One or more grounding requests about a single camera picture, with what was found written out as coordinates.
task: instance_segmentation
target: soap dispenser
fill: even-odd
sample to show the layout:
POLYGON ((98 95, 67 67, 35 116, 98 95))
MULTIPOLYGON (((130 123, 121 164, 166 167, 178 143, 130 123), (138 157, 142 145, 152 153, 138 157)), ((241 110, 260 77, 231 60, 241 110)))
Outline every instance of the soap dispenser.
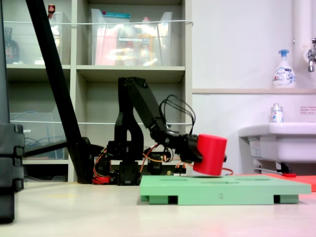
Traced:
POLYGON ((295 74, 286 57, 289 51, 283 49, 278 53, 281 54, 281 61, 272 81, 273 88, 296 88, 295 74))

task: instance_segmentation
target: green platform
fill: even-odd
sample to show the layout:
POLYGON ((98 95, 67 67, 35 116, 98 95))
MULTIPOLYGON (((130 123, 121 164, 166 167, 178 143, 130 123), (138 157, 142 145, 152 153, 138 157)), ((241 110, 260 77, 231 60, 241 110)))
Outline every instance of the green platform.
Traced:
POLYGON ((269 176, 181 177, 144 175, 141 201, 150 204, 248 205, 298 203, 309 184, 269 176))

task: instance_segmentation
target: bottle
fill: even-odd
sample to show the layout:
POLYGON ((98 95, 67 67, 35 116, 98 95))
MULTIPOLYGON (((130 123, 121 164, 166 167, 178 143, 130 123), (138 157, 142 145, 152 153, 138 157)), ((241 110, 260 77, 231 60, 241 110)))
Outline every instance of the bottle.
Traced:
POLYGON ((12 28, 4 28, 4 46, 6 63, 15 63, 20 60, 20 48, 17 42, 12 39, 12 28))
POLYGON ((286 58, 289 51, 287 49, 283 49, 278 53, 281 54, 281 61, 276 68, 275 76, 272 81, 273 88, 295 88, 295 74, 286 58))
POLYGON ((56 11, 56 7, 54 4, 48 5, 48 20, 51 22, 51 18, 53 17, 53 14, 56 11))
POLYGON ((271 121, 272 122, 284 122, 283 107, 278 103, 273 104, 271 107, 271 121))
MULTIPOLYGON (((53 14, 55 13, 55 11, 56 11, 56 6, 54 4, 49 4, 48 5, 48 20, 50 24, 52 23, 53 14)), ((60 50, 61 50, 59 46, 60 45, 60 32, 58 29, 58 25, 51 24, 50 28, 54 36, 54 41, 57 47, 58 54, 60 55, 60 50)))
MULTIPOLYGON (((142 22, 150 22, 150 20, 147 16, 145 16, 142 22)), ((153 36, 148 33, 149 28, 150 26, 148 24, 143 24, 142 34, 139 36, 139 39, 141 39, 141 44, 140 44, 141 66, 151 66, 155 62, 155 60, 152 59, 153 36)))

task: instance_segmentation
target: table surface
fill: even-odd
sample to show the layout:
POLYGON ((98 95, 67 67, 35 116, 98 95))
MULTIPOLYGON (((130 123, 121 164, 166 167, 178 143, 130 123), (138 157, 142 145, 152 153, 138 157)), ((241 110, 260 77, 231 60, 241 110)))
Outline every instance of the table surface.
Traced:
POLYGON ((316 193, 299 204, 141 203, 139 187, 26 183, 1 237, 313 237, 316 193))

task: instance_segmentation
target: red cylinder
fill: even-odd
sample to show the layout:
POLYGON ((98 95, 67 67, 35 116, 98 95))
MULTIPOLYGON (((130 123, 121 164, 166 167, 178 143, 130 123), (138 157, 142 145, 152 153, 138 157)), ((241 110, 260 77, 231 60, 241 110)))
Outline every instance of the red cylinder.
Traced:
POLYGON ((226 144, 226 138, 200 134, 197 148, 203 159, 202 162, 194 162, 193 170, 208 175, 221 175, 226 144))

